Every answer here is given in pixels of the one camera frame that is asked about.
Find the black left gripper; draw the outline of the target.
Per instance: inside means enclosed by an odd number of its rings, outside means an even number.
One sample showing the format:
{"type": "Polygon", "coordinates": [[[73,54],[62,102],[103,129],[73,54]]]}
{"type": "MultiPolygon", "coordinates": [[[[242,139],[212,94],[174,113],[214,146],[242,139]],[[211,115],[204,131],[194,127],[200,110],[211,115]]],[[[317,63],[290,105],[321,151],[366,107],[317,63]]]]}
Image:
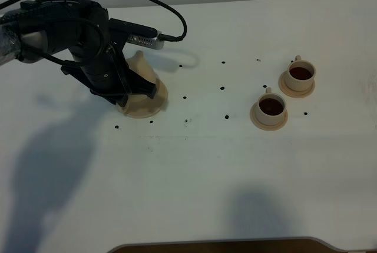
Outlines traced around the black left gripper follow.
{"type": "Polygon", "coordinates": [[[155,83],[128,67],[122,47],[114,42],[110,42],[92,63],[77,68],[62,66],[61,71],[113,105],[125,105],[128,95],[145,95],[153,99],[157,92],[155,83]]]}

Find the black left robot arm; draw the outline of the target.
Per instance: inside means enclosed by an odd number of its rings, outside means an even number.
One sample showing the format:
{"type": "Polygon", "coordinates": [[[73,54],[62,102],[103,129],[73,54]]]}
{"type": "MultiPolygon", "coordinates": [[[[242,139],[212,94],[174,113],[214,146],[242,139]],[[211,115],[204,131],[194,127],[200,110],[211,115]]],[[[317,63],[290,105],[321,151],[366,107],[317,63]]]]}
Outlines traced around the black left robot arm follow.
{"type": "Polygon", "coordinates": [[[131,34],[145,34],[149,28],[110,18],[98,2],[23,1],[2,22],[19,43],[16,58],[21,62],[54,62],[92,94],[121,107],[131,95],[156,95],[155,82],[134,72],[123,54],[131,34]]]}

